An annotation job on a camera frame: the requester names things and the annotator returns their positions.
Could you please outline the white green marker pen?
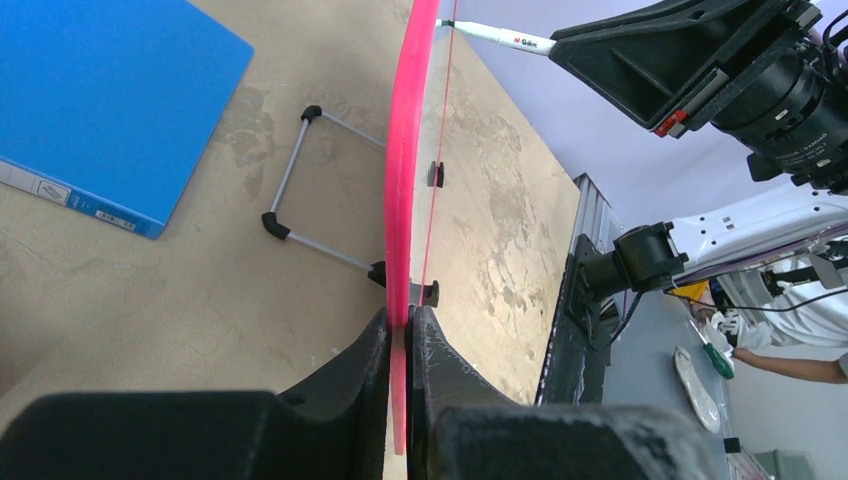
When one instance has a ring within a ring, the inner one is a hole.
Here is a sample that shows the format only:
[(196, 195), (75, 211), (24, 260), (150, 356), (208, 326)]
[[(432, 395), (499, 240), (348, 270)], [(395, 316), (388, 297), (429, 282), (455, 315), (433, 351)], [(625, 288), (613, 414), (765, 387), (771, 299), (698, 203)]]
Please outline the white green marker pen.
[(467, 36), (541, 56), (547, 56), (556, 44), (550, 38), (470, 21), (437, 19), (435, 27), (450, 27)]

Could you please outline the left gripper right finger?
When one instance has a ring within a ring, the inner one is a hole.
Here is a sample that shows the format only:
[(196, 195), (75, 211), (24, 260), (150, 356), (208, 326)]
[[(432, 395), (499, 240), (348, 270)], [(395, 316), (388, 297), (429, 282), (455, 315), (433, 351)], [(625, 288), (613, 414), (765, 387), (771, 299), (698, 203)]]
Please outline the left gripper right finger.
[(526, 406), (448, 342), (430, 307), (408, 326), (410, 479), (711, 479), (685, 417), (653, 407)]

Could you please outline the pink framed whiteboard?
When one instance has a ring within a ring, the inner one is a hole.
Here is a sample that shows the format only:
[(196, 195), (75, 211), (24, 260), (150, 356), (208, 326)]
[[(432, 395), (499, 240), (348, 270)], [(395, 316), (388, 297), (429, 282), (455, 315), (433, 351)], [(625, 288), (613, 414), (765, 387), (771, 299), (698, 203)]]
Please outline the pink framed whiteboard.
[(394, 452), (408, 449), (406, 332), (422, 305), (433, 208), (442, 161), (454, 1), (411, 5), (393, 81), (384, 185), (387, 312), (391, 332), (390, 406)]

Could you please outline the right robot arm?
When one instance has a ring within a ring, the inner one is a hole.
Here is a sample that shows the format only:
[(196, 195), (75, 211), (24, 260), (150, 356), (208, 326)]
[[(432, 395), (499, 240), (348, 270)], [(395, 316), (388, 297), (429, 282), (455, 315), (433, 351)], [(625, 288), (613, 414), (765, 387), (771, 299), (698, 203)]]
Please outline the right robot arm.
[(595, 297), (722, 275), (847, 230), (845, 32), (812, 35), (809, 1), (662, 1), (556, 31), (550, 59), (641, 127), (680, 138), (712, 125), (783, 187), (640, 226), (570, 271)]

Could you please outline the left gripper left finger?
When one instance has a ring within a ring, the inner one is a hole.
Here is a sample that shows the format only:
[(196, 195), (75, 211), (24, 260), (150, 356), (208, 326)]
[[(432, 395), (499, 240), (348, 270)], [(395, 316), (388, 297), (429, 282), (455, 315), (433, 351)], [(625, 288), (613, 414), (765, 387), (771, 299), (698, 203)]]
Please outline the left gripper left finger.
[(1, 437), (5, 479), (378, 479), (385, 311), (281, 393), (72, 392), (29, 404)]

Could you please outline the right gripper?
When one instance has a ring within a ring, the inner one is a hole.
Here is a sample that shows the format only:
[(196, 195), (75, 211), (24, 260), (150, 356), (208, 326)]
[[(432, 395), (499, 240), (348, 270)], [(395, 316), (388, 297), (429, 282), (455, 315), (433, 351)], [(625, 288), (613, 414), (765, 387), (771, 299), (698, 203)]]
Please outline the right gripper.
[(751, 140), (808, 102), (821, 17), (811, 1), (661, 1), (558, 30), (548, 57), (660, 137), (712, 124)]

